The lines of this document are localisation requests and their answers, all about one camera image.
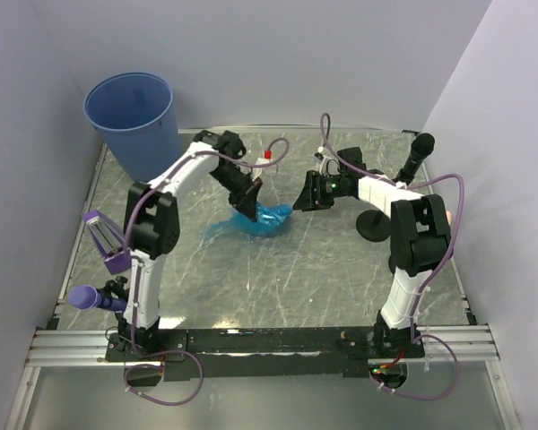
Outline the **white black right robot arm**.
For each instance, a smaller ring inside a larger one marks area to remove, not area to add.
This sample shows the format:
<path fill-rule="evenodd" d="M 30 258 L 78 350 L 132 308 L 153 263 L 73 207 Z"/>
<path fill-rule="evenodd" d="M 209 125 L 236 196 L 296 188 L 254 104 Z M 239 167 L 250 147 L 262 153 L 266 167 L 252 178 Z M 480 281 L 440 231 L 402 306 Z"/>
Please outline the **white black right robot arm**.
<path fill-rule="evenodd" d="M 378 354 L 392 357 L 416 341 L 418 307 L 451 241 L 447 210 L 435 194 L 415 193 L 407 184 L 379 170 L 368 170 L 364 164 L 350 166 L 351 161 L 362 160 L 359 148 L 340 150 L 337 155 L 336 174 L 315 169 L 306 173 L 293 209 L 321 211 L 332 208 L 338 198 L 353 197 L 388 219 L 393 282 L 377 313 L 372 343 Z"/>

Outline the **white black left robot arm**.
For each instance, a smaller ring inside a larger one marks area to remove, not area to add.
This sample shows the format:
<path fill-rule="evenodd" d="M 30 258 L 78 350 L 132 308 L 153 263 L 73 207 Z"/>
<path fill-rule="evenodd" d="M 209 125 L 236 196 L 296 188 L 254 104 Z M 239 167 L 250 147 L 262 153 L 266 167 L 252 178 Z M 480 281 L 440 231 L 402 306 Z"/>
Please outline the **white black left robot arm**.
<path fill-rule="evenodd" d="M 246 219 L 257 221 L 262 181 L 240 168 L 247 150 L 236 133 L 203 130 L 187 151 L 162 174 L 129 190 L 125 233 L 132 258 L 129 297 L 118 323 L 121 339 L 140 360 L 159 349 L 159 294 L 168 254 L 180 237 L 178 200 L 210 175 L 229 192 L 229 204 Z"/>

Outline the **blue plastic trash bag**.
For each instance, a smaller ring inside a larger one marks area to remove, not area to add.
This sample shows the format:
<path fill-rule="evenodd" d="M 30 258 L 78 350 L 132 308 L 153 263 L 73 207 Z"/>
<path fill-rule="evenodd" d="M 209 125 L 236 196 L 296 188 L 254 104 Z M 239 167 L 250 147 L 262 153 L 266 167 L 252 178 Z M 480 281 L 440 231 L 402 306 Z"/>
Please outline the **blue plastic trash bag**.
<path fill-rule="evenodd" d="M 227 219 L 212 224 L 204 232 L 204 238 L 221 237 L 256 238 L 276 237 L 284 234 L 291 224 L 292 207 L 287 203 L 273 206 L 256 204 L 255 221 L 231 209 Z"/>

